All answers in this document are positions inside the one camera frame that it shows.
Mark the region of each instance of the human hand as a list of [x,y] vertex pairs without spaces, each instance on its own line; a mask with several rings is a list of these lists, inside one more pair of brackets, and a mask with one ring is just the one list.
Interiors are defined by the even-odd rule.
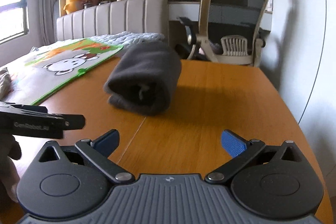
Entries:
[[0,134],[0,182],[5,186],[7,195],[15,202],[17,202],[16,187],[20,177],[12,159],[20,158],[21,148],[15,138],[9,134]]

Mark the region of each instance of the office chair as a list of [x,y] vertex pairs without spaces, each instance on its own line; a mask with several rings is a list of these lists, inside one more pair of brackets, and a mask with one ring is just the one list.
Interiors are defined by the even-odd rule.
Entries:
[[260,65],[265,42],[259,27],[268,0],[201,0],[199,33],[193,31],[188,18],[180,18],[185,26],[192,50],[188,59],[198,53],[212,62]]

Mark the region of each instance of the beige cloth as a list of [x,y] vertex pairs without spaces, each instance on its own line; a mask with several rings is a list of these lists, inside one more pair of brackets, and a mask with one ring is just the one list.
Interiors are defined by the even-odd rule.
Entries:
[[2,100],[11,90],[11,77],[7,68],[0,70],[0,100]]

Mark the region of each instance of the crosshair logo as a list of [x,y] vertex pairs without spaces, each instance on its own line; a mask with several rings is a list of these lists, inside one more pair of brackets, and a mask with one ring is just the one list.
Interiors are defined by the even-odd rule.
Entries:
[[166,178],[166,181],[168,181],[168,182],[172,182],[173,180],[174,180],[173,177],[167,177],[167,178]]

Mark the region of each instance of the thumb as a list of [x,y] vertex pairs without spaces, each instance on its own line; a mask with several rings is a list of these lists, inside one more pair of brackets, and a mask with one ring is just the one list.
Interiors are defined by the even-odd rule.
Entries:
[[15,202],[17,202],[16,187],[19,180],[13,161],[7,157],[0,166],[0,181],[5,186],[8,196]]

